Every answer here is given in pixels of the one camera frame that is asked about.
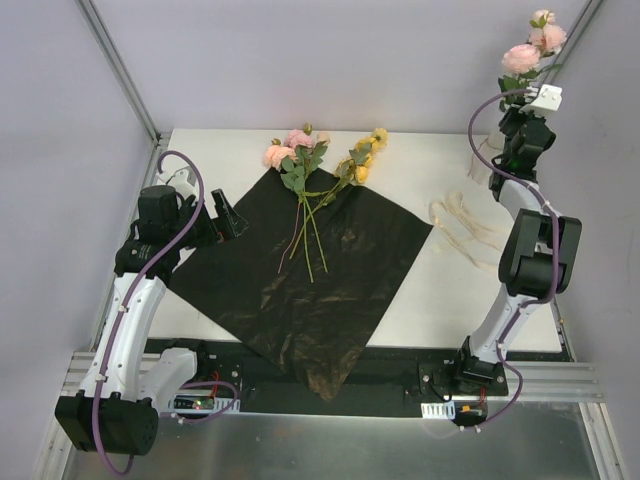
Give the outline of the cream printed ribbon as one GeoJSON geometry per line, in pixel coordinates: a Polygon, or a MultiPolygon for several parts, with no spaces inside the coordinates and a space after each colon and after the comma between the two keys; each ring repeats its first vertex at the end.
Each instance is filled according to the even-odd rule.
{"type": "Polygon", "coordinates": [[[448,245],[475,268],[488,273],[497,272],[496,258],[486,258],[484,253],[479,254],[479,250],[488,249],[492,256],[500,255],[508,231],[479,218],[467,204],[462,191],[450,191],[444,198],[432,201],[428,206],[428,216],[448,245]]]}

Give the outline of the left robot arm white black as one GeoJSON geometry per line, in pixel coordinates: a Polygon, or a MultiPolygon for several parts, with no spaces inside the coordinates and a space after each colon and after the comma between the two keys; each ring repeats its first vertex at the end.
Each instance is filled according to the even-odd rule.
{"type": "Polygon", "coordinates": [[[159,419],[185,384],[204,387],[210,363],[185,347],[170,347],[147,373],[141,361],[155,313],[184,250],[240,236],[246,221],[223,191],[213,191],[210,217],[197,194],[175,187],[143,189],[138,218],[115,257],[113,298],[103,337],[73,396],[62,396],[55,418],[81,451],[142,456],[155,440],[159,419]]]}

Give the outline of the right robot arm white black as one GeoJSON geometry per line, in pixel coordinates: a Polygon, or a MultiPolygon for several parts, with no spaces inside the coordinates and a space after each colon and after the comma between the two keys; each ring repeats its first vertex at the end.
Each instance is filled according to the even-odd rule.
{"type": "Polygon", "coordinates": [[[450,369],[454,394],[507,393],[510,344],[539,306],[566,290],[582,232],[544,198],[536,163],[556,139],[546,119],[529,107],[509,108],[499,123],[502,152],[485,163],[488,187],[514,220],[498,265],[498,295],[481,325],[458,350],[450,369]]]}

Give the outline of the pink rose cluster stem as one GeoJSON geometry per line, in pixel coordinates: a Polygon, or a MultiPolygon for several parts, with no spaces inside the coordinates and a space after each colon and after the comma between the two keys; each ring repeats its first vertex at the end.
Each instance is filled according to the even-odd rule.
{"type": "Polygon", "coordinates": [[[498,78],[502,93],[525,89],[552,69],[551,59],[558,55],[567,39],[567,32],[557,24],[556,15],[549,9],[536,10],[529,20],[530,32],[524,43],[503,54],[503,73],[498,78]]]}

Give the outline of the black wrapping paper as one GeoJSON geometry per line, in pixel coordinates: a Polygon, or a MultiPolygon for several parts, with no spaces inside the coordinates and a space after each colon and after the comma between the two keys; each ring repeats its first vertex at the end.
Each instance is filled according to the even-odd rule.
{"type": "Polygon", "coordinates": [[[236,203],[247,229],[197,249],[170,289],[322,399],[339,392],[422,249],[431,226],[363,186],[308,222],[279,174],[236,203]]]}

